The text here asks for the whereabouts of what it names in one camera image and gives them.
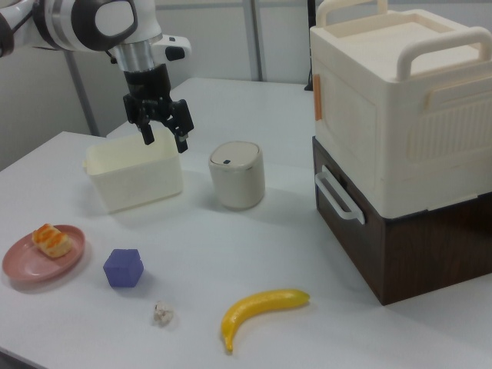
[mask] small cup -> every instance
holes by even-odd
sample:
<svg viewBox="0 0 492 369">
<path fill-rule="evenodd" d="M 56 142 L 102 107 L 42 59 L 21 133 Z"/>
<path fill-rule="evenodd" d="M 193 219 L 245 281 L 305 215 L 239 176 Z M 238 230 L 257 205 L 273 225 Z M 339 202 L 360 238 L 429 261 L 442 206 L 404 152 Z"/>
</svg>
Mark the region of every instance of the small cup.
<svg viewBox="0 0 492 369">
<path fill-rule="evenodd" d="M 252 208 L 263 198 L 263 152 L 258 145 L 225 143 L 210 155 L 208 167 L 215 194 L 226 208 Z"/>
</svg>

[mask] white table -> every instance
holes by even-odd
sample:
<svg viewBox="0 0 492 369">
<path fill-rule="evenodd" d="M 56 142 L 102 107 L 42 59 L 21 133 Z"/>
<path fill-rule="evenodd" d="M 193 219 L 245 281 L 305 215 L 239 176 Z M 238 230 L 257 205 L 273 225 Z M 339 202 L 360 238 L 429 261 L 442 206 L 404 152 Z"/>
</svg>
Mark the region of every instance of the white table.
<svg viewBox="0 0 492 369">
<path fill-rule="evenodd" d="M 192 79 L 173 98 L 187 99 L 196 126 L 179 196 L 107 215 L 81 169 L 105 139 L 84 135 L 60 134 L 0 172 L 1 256 L 45 222 L 88 241 L 57 280 L 2 274 L 0 351 L 53 369 L 490 368 L 491 276 L 382 307 L 317 213 L 303 86 Z M 241 212 L 216 202 L 207 166 L 235 139 L 262 146 L 267 181 L 264 200 Z M 137 287 L 109 287 L 102 265 L 114 248 L 140 251 Z M 311 303 L 247 321 L 227 355 L 224 312 L 272 288 L 303 289 Z M 152 322 L 157 300 L 175 307 L 166 327 Z"/>
</svg>

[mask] banana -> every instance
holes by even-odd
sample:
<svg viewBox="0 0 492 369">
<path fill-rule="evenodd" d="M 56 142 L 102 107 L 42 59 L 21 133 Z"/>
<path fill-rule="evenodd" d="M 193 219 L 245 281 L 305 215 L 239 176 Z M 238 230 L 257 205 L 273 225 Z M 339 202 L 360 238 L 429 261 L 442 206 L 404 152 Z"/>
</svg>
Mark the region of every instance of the banana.
<svg viewBox="0 0 492 369">
<path fill-rule="evenodd" d="M 299 290 L 274 290 L 253 294 L 232 305 L 222 319 L 225 348 L 232 352 L 232 340 L 239 326 L 255 315 L 272 310 L 296 308 L 309 301 L 309 294 Z"/>
</svg>

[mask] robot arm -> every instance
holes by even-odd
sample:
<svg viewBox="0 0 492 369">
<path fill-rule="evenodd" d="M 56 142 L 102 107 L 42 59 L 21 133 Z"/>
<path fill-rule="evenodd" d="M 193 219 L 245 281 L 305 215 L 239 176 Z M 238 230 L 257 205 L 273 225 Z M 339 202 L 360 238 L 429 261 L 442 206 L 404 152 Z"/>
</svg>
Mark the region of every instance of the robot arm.
<svg viewBox="0 0 492 369">
<path fill-rule="evenodd" d="M 18 0 L 0 9 L 0 57 L 21 46 L 111 52 L 125 73 L 128 120 L 145 144 L 154 141 L 150 120 L 175 135 L 179 152 L 193 121 L 185 100 L 172 101 L 166 63 L 186 58 L 186 38 L 163 35 L 154 0 Z"/>
</svg>

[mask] white wall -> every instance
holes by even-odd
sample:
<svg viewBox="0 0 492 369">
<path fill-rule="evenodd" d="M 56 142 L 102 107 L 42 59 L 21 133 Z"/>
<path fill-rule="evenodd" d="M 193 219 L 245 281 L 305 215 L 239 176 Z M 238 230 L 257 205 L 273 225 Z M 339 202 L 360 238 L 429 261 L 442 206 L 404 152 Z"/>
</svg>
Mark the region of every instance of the white wall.
<svg viewBox="0 0 492 369">
<path fill-rule="evenodd" d="M 0 170 L 61 131 L 89 133 L 63 53 L 15 50 L 0 76 Z"/>
<path fill-rule="evenodd" d="M 248 0 L 156 1 L 163 33 L 187 37 L 192 47 L 191 58 L 168 64 L 173 87 L 195 76 L 258 79 L 252 22 L 247 22 L 251 14 L 245 11 L 249 4 Z M 127 120 L 123 105 L 123 96 L 128 93 L 125 77 L 104 53 L 78 53 L 75 60 L 96 124 L 106 136 Z"/>
<path fill-rule="evenodd" d="M 261 32 L 261 64 L 265 81 L 307 83 L 310 68 L 308 10 L 306 1 L 257 0 Z M 492 31 L 492 2 L 464 4 L 407 4 L 389 8 L 403 11 L 421 8 L 464 25 L 480 25 Z M 330 22 L 375 12 L 374 5 L 341 9 Z"/>
</svg>

